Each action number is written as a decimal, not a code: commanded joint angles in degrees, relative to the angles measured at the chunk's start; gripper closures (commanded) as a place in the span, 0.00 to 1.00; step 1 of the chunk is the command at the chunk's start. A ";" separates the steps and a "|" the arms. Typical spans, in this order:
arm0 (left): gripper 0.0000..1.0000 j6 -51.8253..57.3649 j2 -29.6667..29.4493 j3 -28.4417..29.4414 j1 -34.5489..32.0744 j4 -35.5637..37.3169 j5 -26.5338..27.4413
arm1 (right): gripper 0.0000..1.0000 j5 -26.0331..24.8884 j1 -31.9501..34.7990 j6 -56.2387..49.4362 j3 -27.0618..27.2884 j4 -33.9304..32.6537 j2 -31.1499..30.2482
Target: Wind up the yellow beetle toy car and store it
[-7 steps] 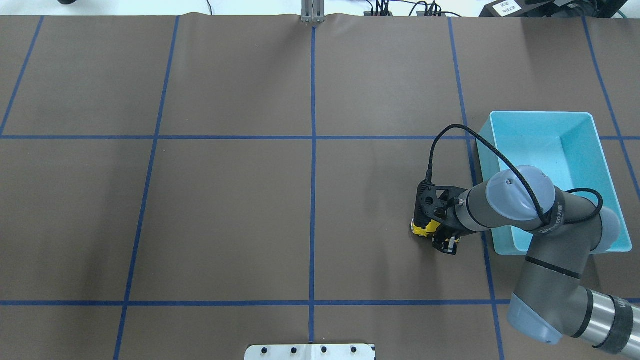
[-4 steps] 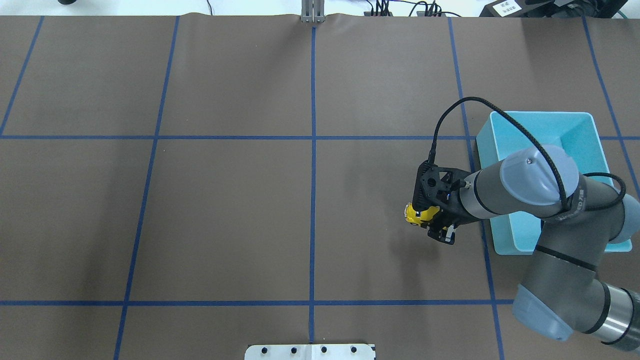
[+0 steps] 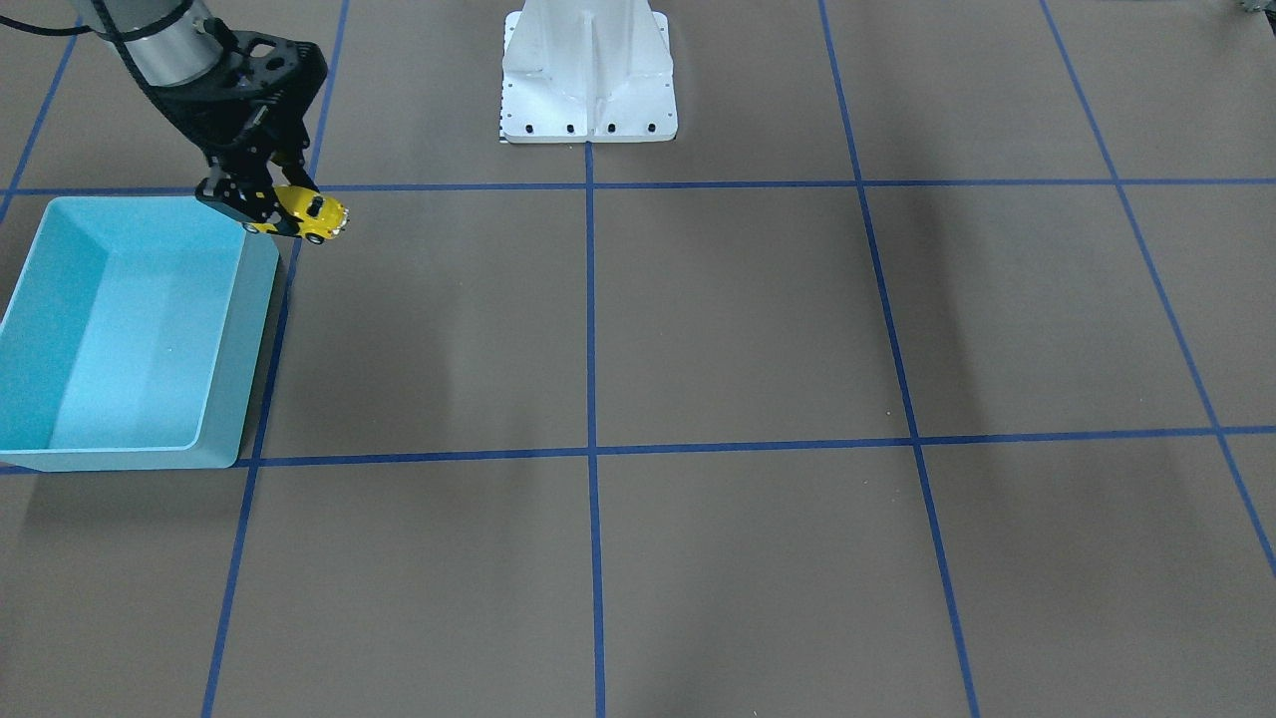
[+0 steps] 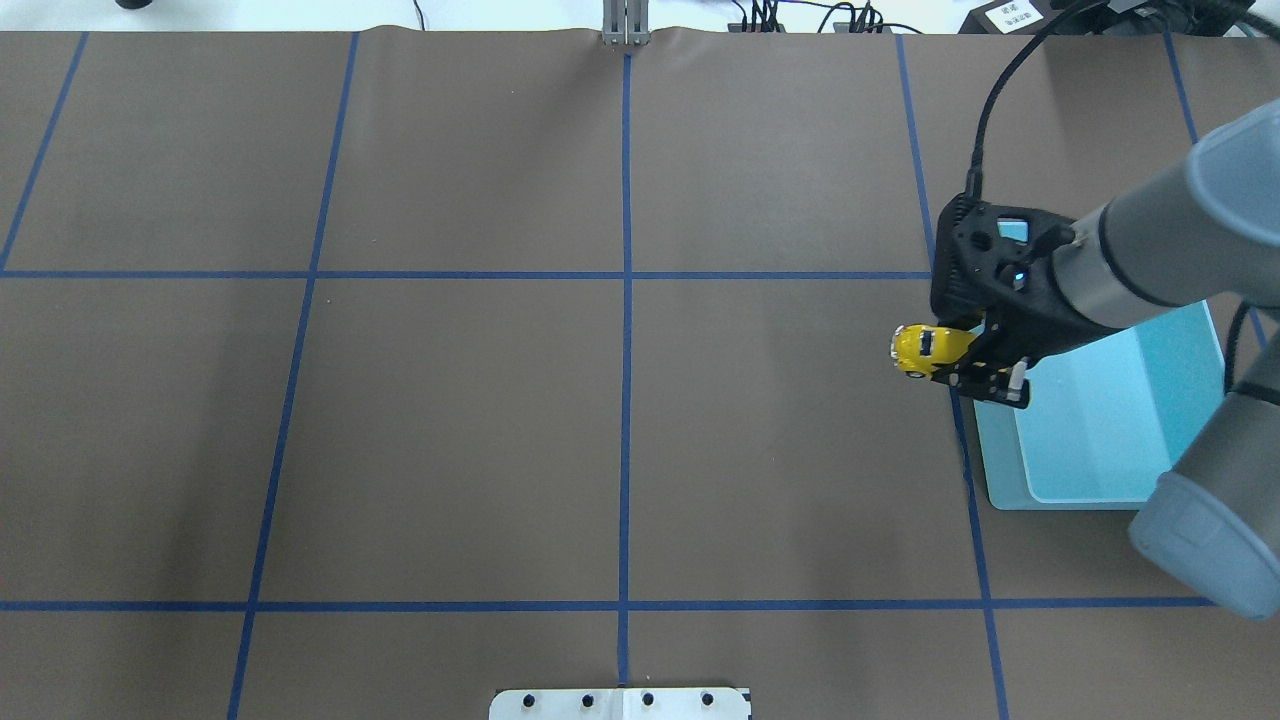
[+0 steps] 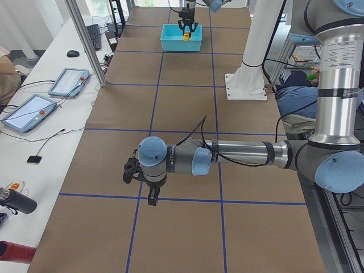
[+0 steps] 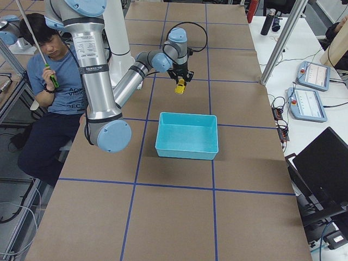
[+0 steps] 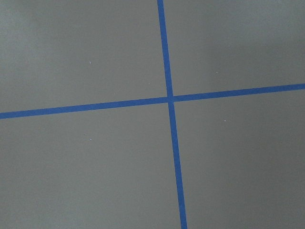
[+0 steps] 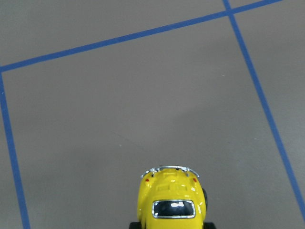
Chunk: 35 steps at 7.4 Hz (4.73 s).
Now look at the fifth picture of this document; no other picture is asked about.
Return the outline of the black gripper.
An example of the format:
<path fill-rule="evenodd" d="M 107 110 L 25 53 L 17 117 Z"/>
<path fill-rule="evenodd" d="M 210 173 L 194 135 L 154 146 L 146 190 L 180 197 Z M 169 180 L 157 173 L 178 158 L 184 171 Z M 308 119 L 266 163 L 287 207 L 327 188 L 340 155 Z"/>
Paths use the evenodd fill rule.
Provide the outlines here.
<path fill-rule="evenodd" d="M 189 36 L 192 36 L 192 34 L 195 32 L 198 23 L 194 21 L 195 18 L 195 9 L 189 9 L 187 7 L 183 7 L 180 11 L 179 11 L 179 18 L 184 19 L 184 20 L 189 20 Z M 182 30 L 182 32 L 185 31 L 185 25 L 183 20 L 179 19 L 178 25 L 179 25 L 179 29 Z"/>
<path fill-rule="evenodd" d="M 158 202 L 158 192 L 161 187 L 166 183 L 166 179 L 161 179 L 159 181 L 146 181 L 146 184 L 150 188 L 148 194 L 148 204 L 156 205 Z"/>

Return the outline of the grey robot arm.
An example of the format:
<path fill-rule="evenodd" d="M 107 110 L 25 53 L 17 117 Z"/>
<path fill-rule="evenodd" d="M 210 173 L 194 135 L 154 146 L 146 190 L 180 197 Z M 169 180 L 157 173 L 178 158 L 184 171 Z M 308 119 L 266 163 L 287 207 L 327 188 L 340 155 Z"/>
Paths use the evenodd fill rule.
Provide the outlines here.
<path fill-rule="evenodd" d="M 363 155 L 354 136 L 363 2 L 294 1 L 291 31 L 313 34 L 322 45 L 314 134 L 308 140 L 275 143 L 187 137 L 173 145 L 147 137 L 136 150 L 136 173 L 149 186 L 150 205 L 157 204 L 169 173 L 206 175 L 211 164 L 224 161 L 291 169 L 333 193 L 352 192 L 363 184 Z"/>
<path fill-rule="evenodd" d="M 221 8 L 224 4 L 224 1 L 221 0 L 203 0 L 202 1 L 209 10 L 216 12 Z M 179 29 L 182 30 L 183 35 L 185 34 L 186 30 L 189 32 L 189 36 L 193 32 L 195 32 L 198 22 L 195 21 L 195 9 L 196 9 L 196 1 L 195 0 L 188 0 L 184 1 L 183 8 L 178 11 L 179 20 L 178 25 Z"/>

